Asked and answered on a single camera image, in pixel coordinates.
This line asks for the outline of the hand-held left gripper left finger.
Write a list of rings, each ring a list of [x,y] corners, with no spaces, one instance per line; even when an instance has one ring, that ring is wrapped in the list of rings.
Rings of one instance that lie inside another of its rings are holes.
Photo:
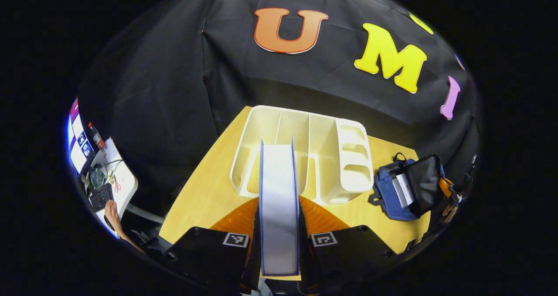
[[[191,227],[162,255],[174,272],[212,293],[249,293],[259,287],[259,198],[211,228]]]

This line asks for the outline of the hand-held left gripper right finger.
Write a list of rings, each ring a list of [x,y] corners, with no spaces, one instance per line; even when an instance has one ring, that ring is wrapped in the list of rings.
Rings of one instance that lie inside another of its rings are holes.
[[[368,226],[349,227],[313,201],[299,202],[303,289],[353,288],[397,265],[397,253]]]

